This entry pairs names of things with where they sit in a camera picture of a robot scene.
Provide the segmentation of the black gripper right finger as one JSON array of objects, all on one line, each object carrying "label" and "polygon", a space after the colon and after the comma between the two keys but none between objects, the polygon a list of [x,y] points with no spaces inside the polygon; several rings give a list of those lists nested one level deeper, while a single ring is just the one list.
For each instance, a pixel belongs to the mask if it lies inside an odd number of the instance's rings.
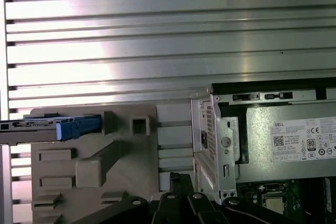
[{"label": "black gripper right finger", "polygon": [[182,175],[182,223],[297,223],[297,221],[240,197],[221,204],[194,190],[189,174]]}]

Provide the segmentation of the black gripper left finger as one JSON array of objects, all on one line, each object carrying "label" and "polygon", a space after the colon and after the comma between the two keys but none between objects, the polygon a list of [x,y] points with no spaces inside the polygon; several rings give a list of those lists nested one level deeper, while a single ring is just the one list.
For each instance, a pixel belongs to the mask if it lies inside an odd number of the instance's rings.
[{"label": "black gripper left finger", "polygon": [[170,190],[159,200],[125,199],[107,210],[100,223],[183,223],[188,216],[188,175],[170,173]]}]

